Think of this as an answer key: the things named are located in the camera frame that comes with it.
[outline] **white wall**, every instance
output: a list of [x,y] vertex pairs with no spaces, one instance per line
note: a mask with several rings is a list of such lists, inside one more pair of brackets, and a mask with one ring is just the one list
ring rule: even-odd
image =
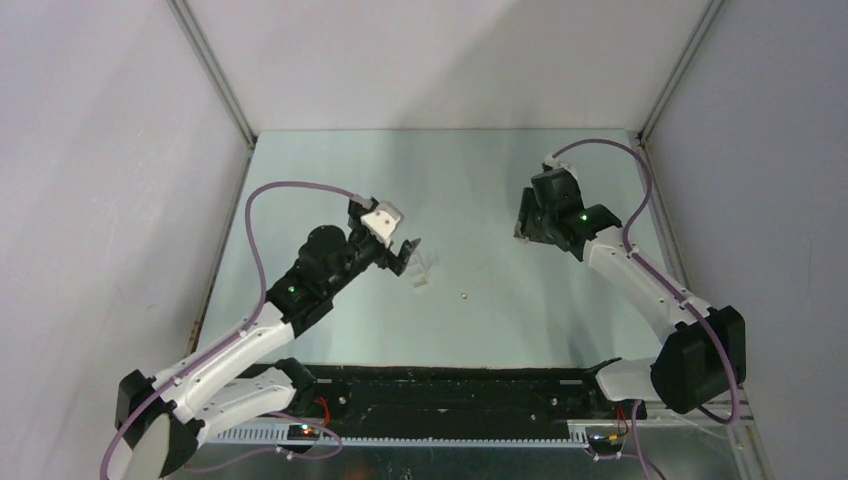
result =
[[184,354],[245,149],[167,4],[0,6],[0,465],[94,478]]
[[729,2],[651,151],[694,287],[748,324],[779,479],[845,478],[848,5]]
[[191,4],[257,131],[636,130],[707,0]]

